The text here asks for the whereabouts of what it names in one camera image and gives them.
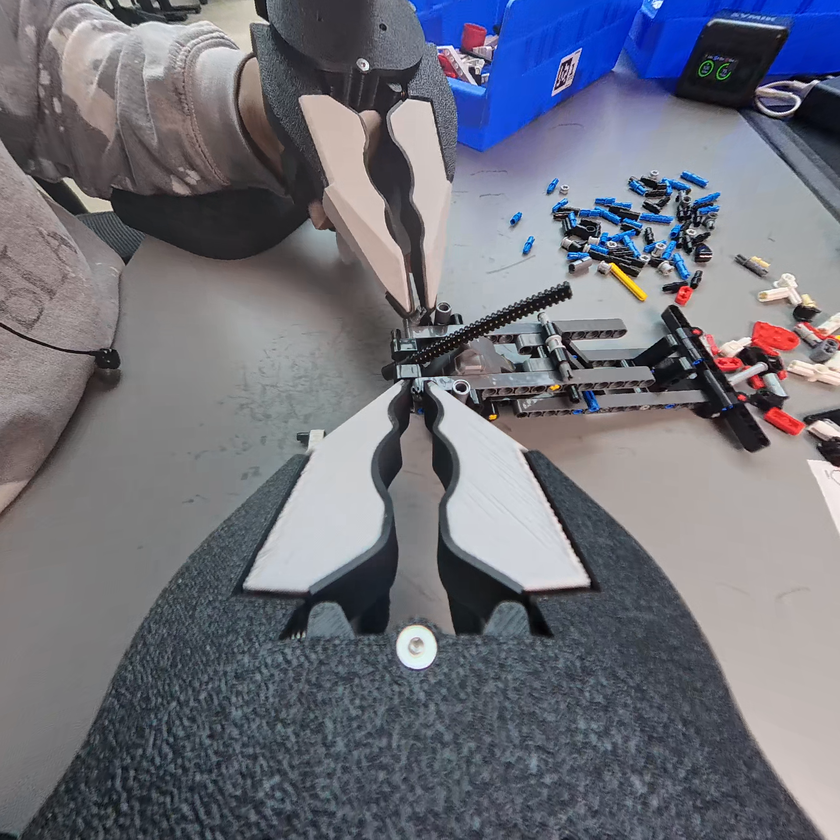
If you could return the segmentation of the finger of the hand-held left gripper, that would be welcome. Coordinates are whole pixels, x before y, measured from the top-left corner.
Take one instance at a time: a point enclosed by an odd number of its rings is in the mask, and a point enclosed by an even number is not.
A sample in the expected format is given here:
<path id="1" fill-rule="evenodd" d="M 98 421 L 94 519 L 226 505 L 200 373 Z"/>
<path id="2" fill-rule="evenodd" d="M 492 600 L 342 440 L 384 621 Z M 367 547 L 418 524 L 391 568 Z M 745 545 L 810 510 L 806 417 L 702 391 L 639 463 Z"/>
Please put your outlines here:
<path id="1" fill-rule="evenodd" d="M 406 262 L 386 222 L 386 204 L 365 163 L 369 136 L 359 113 L 322 94 L 299 106 L 326 177 L 322 206 L 351 253 L 380 281 L 399 312 L 412 306 Z"/>
<path id="2" fill-rule="evenodd" d="M 418 303 L 434 308 L 443 274 L 452 183 L 432 104 L 402 101 L 389 111 L 387 129 L 407 166 L 407 178 L 401 185 L 401 217 L 410 243 Z"/>

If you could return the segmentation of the person's left hand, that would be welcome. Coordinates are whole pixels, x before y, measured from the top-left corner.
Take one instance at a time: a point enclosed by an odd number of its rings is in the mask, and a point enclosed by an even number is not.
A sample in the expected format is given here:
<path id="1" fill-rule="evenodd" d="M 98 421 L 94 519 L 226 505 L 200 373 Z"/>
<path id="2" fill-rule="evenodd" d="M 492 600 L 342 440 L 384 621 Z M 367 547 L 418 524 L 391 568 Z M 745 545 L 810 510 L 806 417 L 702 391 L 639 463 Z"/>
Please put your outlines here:
<path id="1" fill-rule="evenodd" d="M 261 158 L 277 178 L 282 179 L 281 156 L 284 147 L 280 143 L 276 132 L 271 127 L 266 114 L 266 104 L 261 86 L 259 74 L 259 63 L 255 56 L 246 59 L 238 78 L 237 108 L 240 121 L 249 139 L 258 150 Z M 382 118 L 376 111 L 362 112 L 365 131 L 371 141 L 372 153 L 378 143 L 381 133 Z M 318 230 L 332 230 L 335 233 L 336 244 L 339 249 L 339 257 L 345 265 L 352 265 L 359 260 L 352 254 L 350 247 L 344 239 L 336 232 L 333 223 L 326 214 L 320 201 L 310 202 L 308 215 L 312 225 Z"/>

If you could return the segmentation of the grey toy chassis assembly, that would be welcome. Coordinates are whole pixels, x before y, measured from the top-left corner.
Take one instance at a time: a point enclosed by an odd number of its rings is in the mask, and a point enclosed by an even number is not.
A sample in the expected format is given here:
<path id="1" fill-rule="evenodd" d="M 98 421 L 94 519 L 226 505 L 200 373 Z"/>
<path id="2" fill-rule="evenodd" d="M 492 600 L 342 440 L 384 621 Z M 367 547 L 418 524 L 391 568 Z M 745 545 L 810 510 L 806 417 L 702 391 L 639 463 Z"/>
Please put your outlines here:
<path id="1" fill-rule="evenodd" d="M 392 331 L 388 382 L 436 382 L 489 421 L 686 408 L 718 423 L 751 454 L 770 445 L 748 397 L 714 361 L 703 332 L 670 305 L 664 334 L 643 350 L 591 349 L 627 332 L 621 319 L 551 319 L 568 282 L 468 324 L 449 310 L 412 316 Z"/>

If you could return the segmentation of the pile of red white parts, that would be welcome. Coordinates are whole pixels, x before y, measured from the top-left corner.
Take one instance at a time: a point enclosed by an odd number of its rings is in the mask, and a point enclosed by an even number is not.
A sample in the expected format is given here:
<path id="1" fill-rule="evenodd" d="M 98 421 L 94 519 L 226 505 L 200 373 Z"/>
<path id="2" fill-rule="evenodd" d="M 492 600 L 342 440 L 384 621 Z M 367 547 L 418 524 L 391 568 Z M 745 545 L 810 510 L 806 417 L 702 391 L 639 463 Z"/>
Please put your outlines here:
<path id="1" fill-rule="evenodd" d="M 748 403 L 762 420 L 791 437 L 807 436 L 828 465 L 839 467 L 839 412 L 830 407 L 798 417 L 787 404 L 794 383 L 816 385 L 838 395 L 838 313 L 824 316 L 796 276 L 780 273 L 756 295 L 763 305 L 787 313 L 783 323 L 761 318 L 753 323 L 749 341 L 741 343 L 738 376 L 746 382 Z"/>

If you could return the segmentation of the pile of small toy pins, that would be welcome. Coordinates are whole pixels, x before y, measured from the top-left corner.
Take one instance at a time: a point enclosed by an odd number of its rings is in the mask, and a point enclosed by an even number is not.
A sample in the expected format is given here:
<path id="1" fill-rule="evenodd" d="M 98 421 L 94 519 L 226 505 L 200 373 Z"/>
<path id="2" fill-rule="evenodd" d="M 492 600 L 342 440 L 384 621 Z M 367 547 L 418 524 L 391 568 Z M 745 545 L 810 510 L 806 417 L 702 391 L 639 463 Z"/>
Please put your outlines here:
<path id="1" fill-rule="evenodd" d="M 645 272 L 661 292 L 685 307 L 704 280 L 713 256 L 709 242 L 721 215 L 721 193 L 708 179 L 683 171 L 657 171 L 626 179 L 627 195 L 596 196 L 589 206 L 573 203 L 571 187 L 553 178 L 545 187 L 550 217 L 559 234 L 567 277 L 593 272 L 613 278 L 634 299 L 646 301 Z"/>

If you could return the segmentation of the black power adapter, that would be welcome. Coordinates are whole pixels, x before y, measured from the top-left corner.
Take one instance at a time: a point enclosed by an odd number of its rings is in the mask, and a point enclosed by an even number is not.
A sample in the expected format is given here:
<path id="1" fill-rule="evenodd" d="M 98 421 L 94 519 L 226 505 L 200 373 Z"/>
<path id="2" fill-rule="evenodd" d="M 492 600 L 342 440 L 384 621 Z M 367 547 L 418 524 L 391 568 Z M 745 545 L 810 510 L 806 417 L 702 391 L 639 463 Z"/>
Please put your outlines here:
<path id="1" fill-rule="evenodd" d="M 794 120 L 839 136 L 839 76 L 819 81 L 802 100 Z"/>

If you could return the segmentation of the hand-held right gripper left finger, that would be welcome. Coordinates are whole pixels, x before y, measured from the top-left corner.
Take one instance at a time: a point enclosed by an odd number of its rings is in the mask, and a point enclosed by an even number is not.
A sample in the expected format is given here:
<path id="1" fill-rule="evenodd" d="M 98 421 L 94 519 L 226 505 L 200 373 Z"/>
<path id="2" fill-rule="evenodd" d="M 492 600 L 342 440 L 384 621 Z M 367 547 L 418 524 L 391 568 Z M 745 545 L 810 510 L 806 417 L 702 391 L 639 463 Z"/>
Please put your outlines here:
<path id="1" fill-rule="evenodd" d="M 389 486 L 403 465 L 411 386 L 394 384 L 309 453 L 245 577 L 247 592 L 384 596 L 398 548 Z"/>

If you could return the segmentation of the white sticker sheet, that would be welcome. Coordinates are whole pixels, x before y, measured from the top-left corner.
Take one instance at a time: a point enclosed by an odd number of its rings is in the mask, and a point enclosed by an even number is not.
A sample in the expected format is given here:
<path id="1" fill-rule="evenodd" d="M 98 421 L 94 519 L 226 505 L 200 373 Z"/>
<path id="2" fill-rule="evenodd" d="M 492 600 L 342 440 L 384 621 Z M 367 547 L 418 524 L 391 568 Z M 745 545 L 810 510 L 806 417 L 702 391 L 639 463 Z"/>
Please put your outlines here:
<path id="1" fill-rule="evenodd" d="M 832 517 L 835 530 L 840 530 L 839 468 L 824 460 L 807 460 L 813 477 L 822 493 L 827 509 Z"/>

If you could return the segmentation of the black charger green display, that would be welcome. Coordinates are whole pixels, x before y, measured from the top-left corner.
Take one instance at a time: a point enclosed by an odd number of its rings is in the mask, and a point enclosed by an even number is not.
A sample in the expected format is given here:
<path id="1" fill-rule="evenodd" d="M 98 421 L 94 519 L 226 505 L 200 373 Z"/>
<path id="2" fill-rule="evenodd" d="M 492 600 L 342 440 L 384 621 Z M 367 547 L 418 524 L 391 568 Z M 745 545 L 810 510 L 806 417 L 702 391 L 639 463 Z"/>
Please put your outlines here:
<path id="1" fill-rule="evenodd" d="M 792 16 L 723 9 L 705 24 L 675 86 L 678 98 L 749 105 L 787 41 Z"/>

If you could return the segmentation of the black office chair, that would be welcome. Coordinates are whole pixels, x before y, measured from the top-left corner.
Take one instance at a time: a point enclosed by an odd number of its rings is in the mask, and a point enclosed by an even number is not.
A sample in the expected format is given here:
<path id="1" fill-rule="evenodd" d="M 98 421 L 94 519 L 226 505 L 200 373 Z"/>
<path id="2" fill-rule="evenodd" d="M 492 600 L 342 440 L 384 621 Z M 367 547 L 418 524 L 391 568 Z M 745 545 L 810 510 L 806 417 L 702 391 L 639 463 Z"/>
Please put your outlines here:
<path id="1" fill-rule="evenodd" d="M 127 263 L 145 236 L 196 256 L 234 260 L 257 256 L 304 224 L 308 211 L 260 188 L 198 196 L 140 195 L 113 190 L 112 210 L 90 213 L 64 182 L 35 183 Z"/>

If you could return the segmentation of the blue plastic bin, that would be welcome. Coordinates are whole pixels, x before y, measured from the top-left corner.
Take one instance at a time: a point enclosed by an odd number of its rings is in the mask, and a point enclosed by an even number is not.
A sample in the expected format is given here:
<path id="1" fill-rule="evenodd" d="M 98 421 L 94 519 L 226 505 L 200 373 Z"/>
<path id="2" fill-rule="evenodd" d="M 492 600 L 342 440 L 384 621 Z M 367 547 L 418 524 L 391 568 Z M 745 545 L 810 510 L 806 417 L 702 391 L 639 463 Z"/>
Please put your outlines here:
<path id="1" fill-rule="evenodd" d="M 676 79 L 701 30 L 727 1 L 644 1 L 637 10 L 625 51 L 644 79 Z"/>
<path id="2" fill-rule="evenodd" d="M 414 1 L 426 39 L 459 46 L 465 24 L 499 43 L 485 85 L 451 79 L 458 142 L 486 151 L 610 72 L 640 1 Z"/>

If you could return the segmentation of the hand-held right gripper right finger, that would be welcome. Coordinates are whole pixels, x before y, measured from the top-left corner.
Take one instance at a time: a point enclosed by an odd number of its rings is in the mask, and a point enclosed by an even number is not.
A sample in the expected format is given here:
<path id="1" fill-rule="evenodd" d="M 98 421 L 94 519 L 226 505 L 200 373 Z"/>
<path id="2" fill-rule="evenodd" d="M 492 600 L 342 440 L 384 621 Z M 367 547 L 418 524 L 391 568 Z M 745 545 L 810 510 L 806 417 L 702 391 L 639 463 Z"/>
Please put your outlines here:
<path id="1" fill-rule="evenodd" d="M 589 589 L 525 447 L 438 384 L 425 385 L 424 411 L 446 549 L 517 594 Z"/>

